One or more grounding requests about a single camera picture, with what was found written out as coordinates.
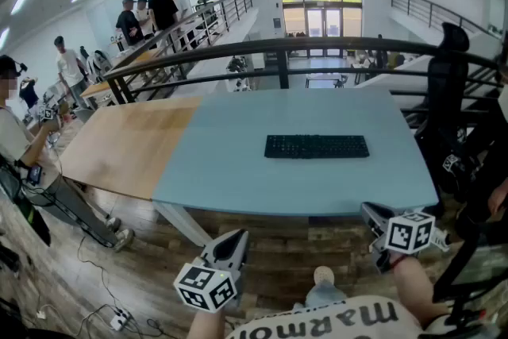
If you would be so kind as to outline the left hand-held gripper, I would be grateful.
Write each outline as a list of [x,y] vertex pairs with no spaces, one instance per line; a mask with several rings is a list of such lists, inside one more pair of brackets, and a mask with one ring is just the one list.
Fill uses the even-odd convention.
[[248,247],[249,232],[242,229],[207,243],[200,256],[183,265],[173,283],[183,304],[215,314],[236,300]]

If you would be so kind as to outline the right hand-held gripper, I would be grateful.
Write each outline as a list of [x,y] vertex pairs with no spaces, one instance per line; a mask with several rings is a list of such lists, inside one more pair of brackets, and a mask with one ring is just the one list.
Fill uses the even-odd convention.
[[395,216],[388,207],[374,202],[361,204],[361,216],[376,236],[371,254],[380,273],[391,269],[390,253],[412,256],[428,248],[435,229],[435,217],[421,212]]

